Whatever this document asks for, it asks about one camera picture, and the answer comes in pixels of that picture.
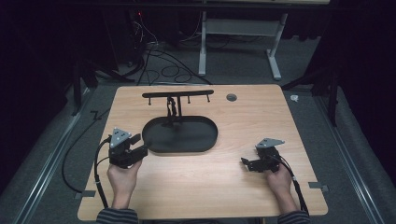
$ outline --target crumpled white paper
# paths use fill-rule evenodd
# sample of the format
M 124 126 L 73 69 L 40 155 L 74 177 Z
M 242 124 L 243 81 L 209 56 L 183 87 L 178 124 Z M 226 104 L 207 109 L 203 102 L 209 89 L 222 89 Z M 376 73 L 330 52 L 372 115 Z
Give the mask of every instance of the crumpled white paper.
M 298 95 L 291 95 L 290 99 L 297 103 L 298 102 Z

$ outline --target person's left hand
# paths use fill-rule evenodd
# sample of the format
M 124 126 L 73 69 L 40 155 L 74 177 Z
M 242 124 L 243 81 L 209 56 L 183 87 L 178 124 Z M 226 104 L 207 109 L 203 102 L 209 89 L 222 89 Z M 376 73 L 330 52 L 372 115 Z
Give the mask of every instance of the person's left hand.
M 134 187 L 136 187 L 137 171 L 142 161 L 138 161 L 129 169 L 122 169 L 110 164 L 107 176 L 114 192 L 112 208 L 126 209 L 129 206 Z

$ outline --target black tray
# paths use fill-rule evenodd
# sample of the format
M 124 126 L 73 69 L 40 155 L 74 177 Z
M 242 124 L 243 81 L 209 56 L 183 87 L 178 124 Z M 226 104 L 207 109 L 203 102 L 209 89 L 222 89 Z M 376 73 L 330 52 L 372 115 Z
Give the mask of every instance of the black tray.
M 156 153 L 204 152 L 216 144 L 218 127 L 202 116 L 183 116 L 172 124 L 167 117 L 159 117 L 146 124 L 142 137 Z

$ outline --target human hand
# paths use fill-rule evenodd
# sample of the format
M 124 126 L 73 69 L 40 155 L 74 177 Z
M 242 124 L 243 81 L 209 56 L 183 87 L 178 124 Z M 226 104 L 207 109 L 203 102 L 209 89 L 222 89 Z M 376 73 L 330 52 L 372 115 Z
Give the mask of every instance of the human hand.
M 298 211 L 298 207 L 294 202 L 290 193 L 291 176 L 288 169 L 279 164 L 279 170 L 276 172 L 265 171 L 268 186 L 275 194 L 281 214 Z
M 122 169 L 113 164 L 109 165 L 107 176 L 114 193 L 112 208 L 128 208 L 134 187 L 136 187 L 137 171 L 141 164 L 142 161 L 138 161 L 129 169 Z

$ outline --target silver triangular bracket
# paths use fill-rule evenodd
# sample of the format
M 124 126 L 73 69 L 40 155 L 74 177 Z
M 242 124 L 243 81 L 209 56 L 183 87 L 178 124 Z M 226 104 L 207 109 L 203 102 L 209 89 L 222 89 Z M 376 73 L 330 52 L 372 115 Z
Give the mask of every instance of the silver triangular bracket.
M 283 140 L 277 140 L 277 139 L 272 139 L 272 138 L 264 138 L 262 141 L 260 141 L 259 144 L 256 145 L 256 148 L 268 148 L 268 147 L 274 147 L 277 145 L 284 144 L 285 141 Z
M 110 147 L 116 147 L 121 144 L 123 141 L 131 137 L 130 133 L 127 133 L 121 129 L 114 128 L 113 135 L 111 135 Z

